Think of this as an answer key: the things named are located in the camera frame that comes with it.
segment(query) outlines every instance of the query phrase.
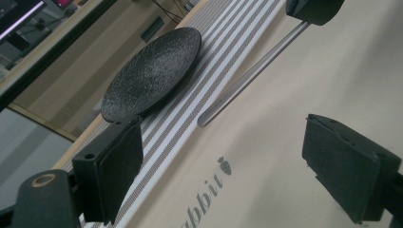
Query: striped tablecloth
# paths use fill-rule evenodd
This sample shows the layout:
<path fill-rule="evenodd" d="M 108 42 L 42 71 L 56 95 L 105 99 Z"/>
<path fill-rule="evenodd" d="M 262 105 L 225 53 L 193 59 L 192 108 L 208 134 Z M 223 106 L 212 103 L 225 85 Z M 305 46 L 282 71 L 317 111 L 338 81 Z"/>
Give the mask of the striped tablecloth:
<path fill-rule="evenodd" d="M 142 123 L 144 165 L 124 200 L 114 226 L 125 227 L 164 170 L 197 127 L 197 119 L 223 91 L 285 0 L 210 0 L 185 25 L 198 29 L 202 45 L 191 82 L 158 113 Z M 108 126 L 99 123 L 78 153 Z M 63 169 L 70 170 L 71 162 Z M 102 227 L 101 223 L 83 224 Z"/>

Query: desk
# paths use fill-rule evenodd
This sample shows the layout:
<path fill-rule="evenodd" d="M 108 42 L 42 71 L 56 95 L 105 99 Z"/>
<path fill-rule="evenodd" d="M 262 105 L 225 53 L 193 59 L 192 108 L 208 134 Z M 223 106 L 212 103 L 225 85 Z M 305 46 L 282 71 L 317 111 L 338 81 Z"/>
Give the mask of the desk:
<path fill-rule="evenodd" d="M 200 12 L 214 17 L 205 9 L 215 3 Z M 214 122 L 192 129 L 147 194 L 137 198 L 141 203 L 123 208 L 129 216 L 118 226 L 361 227 L 302 159 L 305 118 L 333 118 L 403 157 L 402 7 L 399 1 L 346 1 L 329 24 L 308 28 Z M 298 23 L 277 13 L 225 84 Z M 98 118 L 68 153 L 103 127 Z M 55 167 L 68 168 L 68 157 Z M 231 175 L 221 171 L 221 157 Z M 380 222 L 364 225 L 388 227 L 390 220 L 384 213 Z"/>

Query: screen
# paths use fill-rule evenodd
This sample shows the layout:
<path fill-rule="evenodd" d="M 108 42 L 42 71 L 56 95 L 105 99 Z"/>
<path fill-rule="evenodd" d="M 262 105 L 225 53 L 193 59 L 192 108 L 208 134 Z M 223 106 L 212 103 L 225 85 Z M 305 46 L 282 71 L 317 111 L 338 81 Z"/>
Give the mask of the screen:
<path fill-rule="evenodd" d="M 45 5 L 40 0 L 0 0 L 0 42 Z"/>
<path fill-rule="evenodd" d="M 73 0 L 52 0 L 59 8 L 64 9 L 70 5 Z"/>

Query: utensil handle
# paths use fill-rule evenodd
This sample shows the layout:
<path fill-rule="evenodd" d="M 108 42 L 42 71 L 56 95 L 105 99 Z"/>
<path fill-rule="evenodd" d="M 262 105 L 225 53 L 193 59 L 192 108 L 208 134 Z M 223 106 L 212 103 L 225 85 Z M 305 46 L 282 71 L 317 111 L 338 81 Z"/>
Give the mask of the utensil handle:
<path fill-rule="evenodd" d="M 242 91 L 255 80 L 304 30 L 311 24 L 301 22 L 288 33 L 278 44 L 265 54 L 240 79 L 238 79 L 224 94 L 210 105 L 198 118 L 198 125 L 206 126 L 214 120 Z"/>

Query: black plate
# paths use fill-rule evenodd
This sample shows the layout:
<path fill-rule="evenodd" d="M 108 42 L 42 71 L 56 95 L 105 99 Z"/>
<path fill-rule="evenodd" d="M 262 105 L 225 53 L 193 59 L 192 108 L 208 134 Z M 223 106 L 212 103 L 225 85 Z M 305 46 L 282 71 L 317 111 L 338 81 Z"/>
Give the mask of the black plate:
<path fill-rule="evenodd" d="M 202 42 L 194 28 L 178 28 L 151 42 L 125 64 L 102 100 L 108 122 L 143 115 L 165 98 L 192 67 Z"/>

